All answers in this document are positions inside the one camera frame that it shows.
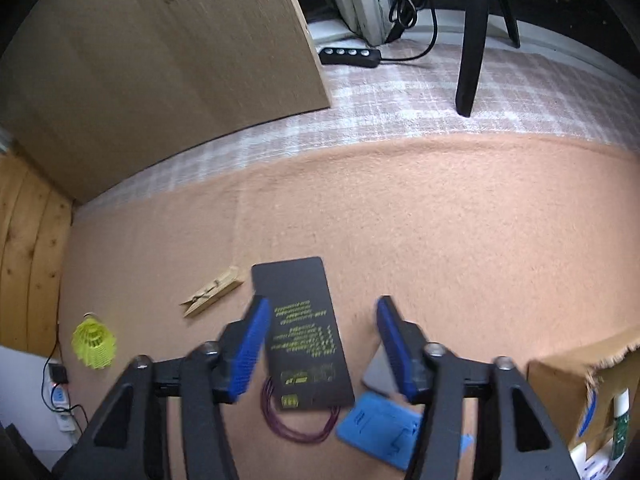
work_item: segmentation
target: purple cord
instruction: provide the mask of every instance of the purple cord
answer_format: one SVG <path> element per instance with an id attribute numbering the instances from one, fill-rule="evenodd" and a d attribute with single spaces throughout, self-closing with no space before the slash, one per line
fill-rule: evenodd
<path id="1" fill-rule="evenodd" d="M 273 381 L 270 377 L 264 381 L 262 385 L 262 393 L 260 394 L 260 408 L 262 410 L 262 416 L 264 417 L 267 426 L 271 428 L 271 431 L 277 436 L 282 437 L 292 442 L 299 444 L 320 444 L 324 442 L 331 434 L 335 423 L 338 422 L 338 415 L 340 415 L 340 408 L 331 408 L 331 415 L 329 420 L 319 433 L 302 433 L 300 431 L 292 430 L 284 425 L 278 415 L 273 410 L 271 405 L 271 396 L 273 395 Z"/>

